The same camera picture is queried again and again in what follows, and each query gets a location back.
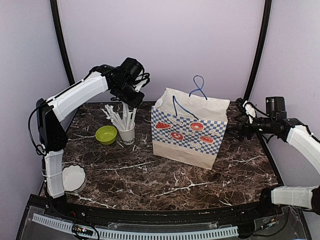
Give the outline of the blue checkered paper bag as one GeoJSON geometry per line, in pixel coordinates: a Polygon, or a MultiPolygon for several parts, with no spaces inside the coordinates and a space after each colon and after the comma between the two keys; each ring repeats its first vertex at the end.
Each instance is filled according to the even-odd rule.
{"type": "Polygon", "coordinates": [[[166,88],[151,108],[153,154],[203,169],[212,169],[226,132],[228,99],[166,88]]]}

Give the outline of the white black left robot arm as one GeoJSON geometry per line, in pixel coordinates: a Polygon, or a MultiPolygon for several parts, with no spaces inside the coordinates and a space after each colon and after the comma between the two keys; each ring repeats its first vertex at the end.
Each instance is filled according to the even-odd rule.
{"type": "Polygon", "coordinates": [[[115,100],[136,108],[145,96],[141,88],[149,82],[150,73],[136,59],[128,57],[120,66],[95,66],[86,77],[64,91],[36,102],[32,114],[36,114],[40,143],[33,146],[42,156],[49,196],[56,199],[65,194],[62,159],[68,138],[61,122],[82,104],[105,92],[110,92],[115,100]]]}

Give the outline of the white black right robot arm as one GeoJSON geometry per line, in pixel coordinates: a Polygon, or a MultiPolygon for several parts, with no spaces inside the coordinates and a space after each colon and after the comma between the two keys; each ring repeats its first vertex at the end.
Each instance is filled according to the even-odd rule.
{"type": "MultiPolygon", "coordinates": [[[[238,141],[250,140],[254,134],[277,137],[300,152],[308,162],[320,170],[320,141],[308,125],[297,118],[288,118],[285,99],[270,96],[265,99],[266,111],[257,116],[259,109],[251,102],[238,98],[235,102],[240,114],[236,117],[239,124],[228,127],[226,132],[238,141]]],[[[286,205],[308,209],[320,213],[320,188],[272,186],[261,191],[255,213],[266,217],[276,205],[286,205]]]]}

